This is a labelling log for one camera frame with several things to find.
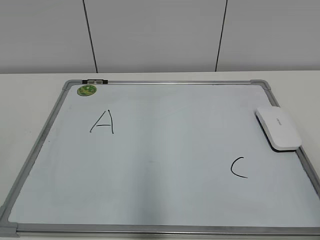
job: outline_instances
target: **white table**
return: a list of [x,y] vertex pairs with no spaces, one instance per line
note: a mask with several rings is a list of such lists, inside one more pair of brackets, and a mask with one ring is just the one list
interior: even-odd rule
[[295,121],[303,148],[320,175],[320,71],[0,74],[0,205],[47,120],[62,86],[70,79],[266,80],[280,106]]

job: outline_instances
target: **whiteboard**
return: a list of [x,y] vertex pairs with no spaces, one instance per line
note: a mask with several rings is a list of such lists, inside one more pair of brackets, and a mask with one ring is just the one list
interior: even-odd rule
[[73,85],[11,210],[25,224],[319,227],[295,152],[274,152],[259,85]]

